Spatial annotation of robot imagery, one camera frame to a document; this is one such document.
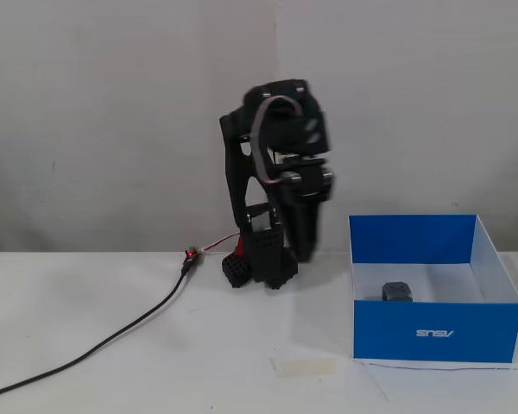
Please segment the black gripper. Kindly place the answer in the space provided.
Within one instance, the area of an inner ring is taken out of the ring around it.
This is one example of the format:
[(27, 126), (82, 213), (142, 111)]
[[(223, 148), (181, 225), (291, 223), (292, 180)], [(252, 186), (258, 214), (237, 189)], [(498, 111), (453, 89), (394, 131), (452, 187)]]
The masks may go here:
[(298, 155), (284, 158), (277, 172), (281, 195), (294, 204), (286, 212), (287, 239), (296, 260), (307, 263), (318, 245), (320, 206), (331, 197), (334, 174), (327, 159)]

